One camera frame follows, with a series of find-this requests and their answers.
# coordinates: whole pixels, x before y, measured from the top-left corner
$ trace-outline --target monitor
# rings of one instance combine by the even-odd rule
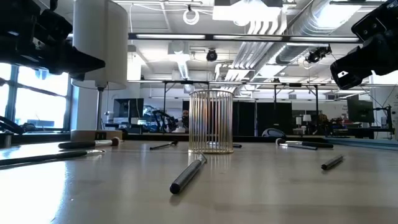
[[[113,112],[115,118],[128,118],[129,99],[115,99],[113,103]]]
[[[144,99],[129,99],[130,118],[141,118],[144,112]]]
[[[373,123],[373,103],[363,100],[347,100],[348,119],[352,122]]]

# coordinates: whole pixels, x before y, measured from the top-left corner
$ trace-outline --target air duct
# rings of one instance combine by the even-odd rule
[[[329,0],[314,0],[287,30],[287,33],[289,35],[330,35],[343,25],[360,7],[331,5]],[[273,77],[286,67],[284,65],[296,61],[307,51],[308,47],[306,46],[283,43],[272,45],[257,66],[259,73],[252,79],[252,82],[261,82],[261,79]]]

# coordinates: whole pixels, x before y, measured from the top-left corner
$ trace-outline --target wire cylinder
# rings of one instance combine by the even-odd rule
[[[233,96],[233,93],[224,90],[198,90],[190,93],[189,152],[233,152]]]

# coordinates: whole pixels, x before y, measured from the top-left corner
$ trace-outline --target desk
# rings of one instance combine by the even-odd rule
[[[0,170],[0,223],[396,223],[398,153],[357,147],[282,149],[242,143],[208,163],[182,195],[169,185],[186,168],[187,142],[126,141],[106,154]],[[57,151],[37,144],[16,157]],[[329,172],[320,165],[337,154]]]
[[[334,129],[333,132],[337,136],[341,135],[350,135],[355,136],[356,138],[369,138],[374,139],[374,133],[376,132],[394,132],[395,130],[387,129],[387,128],[348,128],[348,129]]]

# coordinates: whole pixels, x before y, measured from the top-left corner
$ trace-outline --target black marker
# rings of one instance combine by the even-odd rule
[[[84,149],[96,146],[118,146],[119,144],[120,144],[120,139],[118,137],[115,137],[112,138],[111,140],[65,142],[65,143],[60,143],[58,147],[60,149]]]
[[[163,147],[169,147],[169,146],[176,146],[178,144],[178,141],[172,141],[170,143],[161,145],[161,146],[155,146],[155,147],[150,147],[149,150],[155,150],[155,149],[160,149]]]
[[[286,141],[284,139],[276,139],[275,144],[277,146],[285,146],[285,147],[296,147],[296,148],[301,148],[301,149],[309,149],[309,150],[317,150],[317,147],[313,147],[313,146],[302,146],[300,144],[286,144]]]
[[[322,164],[321,168],[323,170],[328,170],[331,169],[332,167],[334,167],[335,165],[337,165],[337,163],[343,161],[343,155],[338,155],[332,159],[330,159],[328,162]]]
[[[89,154],[97,154],[103,153],[103,150],[89,150],[89,151],[73,151],[73,152],[63,152],[57,154],[49,154],[49,155],[41,155],[41,156],[29,156],[29,157],[22,157],[22,158],[14,158],[14,159],[2,159],[0,160],[0,166],[9,166],[9,165],[16,165],[16,164],[23,164],[27,162],[43,162],[49,161],[54,159],[69,159],[74,157],[85,156]]]
[[[301,145],[301,146],[333,148],[333,144],[328,144],[328,143],[303,142],[303,141],[286,141],[285,139],[281,139],[281,138],[276,139],[275,143],[277,145],[286,143],[288,145],[297,144],[297,145]]]
[[[193,161],[170,185],[170,192],[179,194],[206,161],[205,155],[200,154],[199,158]]]

